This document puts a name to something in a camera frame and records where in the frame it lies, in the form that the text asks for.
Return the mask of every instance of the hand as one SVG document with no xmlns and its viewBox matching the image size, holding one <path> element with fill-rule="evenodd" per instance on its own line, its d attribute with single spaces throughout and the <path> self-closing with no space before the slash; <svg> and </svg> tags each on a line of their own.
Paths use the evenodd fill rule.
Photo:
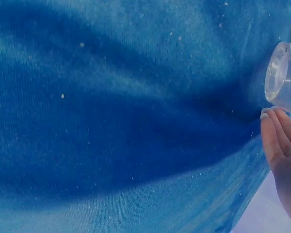
<svg viewBox="0 0 291 233">
<path fill-rule="evenodd" d="M 263 109 L 261 137 L 279 199 L 291 217 L 291 120 L 288 115 L 279 108 Z"/>
</svg>

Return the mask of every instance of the blue cloth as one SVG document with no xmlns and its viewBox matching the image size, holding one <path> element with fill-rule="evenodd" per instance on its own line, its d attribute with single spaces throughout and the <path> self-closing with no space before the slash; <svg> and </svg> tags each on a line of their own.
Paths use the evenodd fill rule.
<svg viewBox="0 0 291 233">
<path fill-rule="evenodd" d="M 290 30 L 291 0 L 0 1 L 0 233 L 229 232 Z"/>
</svg>

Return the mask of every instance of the fingernail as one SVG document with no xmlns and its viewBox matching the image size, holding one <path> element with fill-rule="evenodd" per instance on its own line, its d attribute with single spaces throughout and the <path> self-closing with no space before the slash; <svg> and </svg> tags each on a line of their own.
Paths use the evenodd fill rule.
<svg viewBox="0 0 291 233">
<path fill-rule="evenodd" d="M 269 117 L 267 113 L 262 113 L 260 116 L 260 119 L 262 120 L 263 118 Z"/>
<path fill-rule="evenodd" d="M 263 108 L 263 109 L 261 110 L 261 114 L 262 114 L 262 113 L 265 113 L 267 110 L 270 110 L 270 108 Z"/>
</svg>

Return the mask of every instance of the clear plastic cup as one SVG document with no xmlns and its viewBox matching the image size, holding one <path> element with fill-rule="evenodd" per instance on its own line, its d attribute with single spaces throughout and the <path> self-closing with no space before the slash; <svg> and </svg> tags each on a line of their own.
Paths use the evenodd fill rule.
<svg viewBox="0 0 291 233">
<path fill-rule="evenodd" d="M 265 77 L 268 102 L 291 113 L 291 44 L 280 42 L 268 63 Z"/>
</svg>

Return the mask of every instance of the finger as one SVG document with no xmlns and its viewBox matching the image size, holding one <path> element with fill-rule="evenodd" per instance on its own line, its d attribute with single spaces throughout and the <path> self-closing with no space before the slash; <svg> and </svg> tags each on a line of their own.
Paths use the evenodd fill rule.
<svg viewBox="0 0 291 233">
<path fill-rule="evenodd" d="M 267 113 L 267 115 L 272 119 L 275 126 L 278 142 L 284 155 L 291 156 L 291 141 L 288 139 L 284 130 L 282 129 L 281 124 L 276 116 L 276 113 L 269 108 L 264 108 L 261 112 Z"/>
<path fill-rule="evenodd" d="M 285 156 L 277 139 L 275 125 L 266 113 L 261 114 L 261 138 L 267 163 L 274 172 L 275 167 Z"/>
<path fill-rule="evenodd" d="M 291 119 L 282 109 L 274 109 L 280 125 L 291 142 Z"/>
</svg>

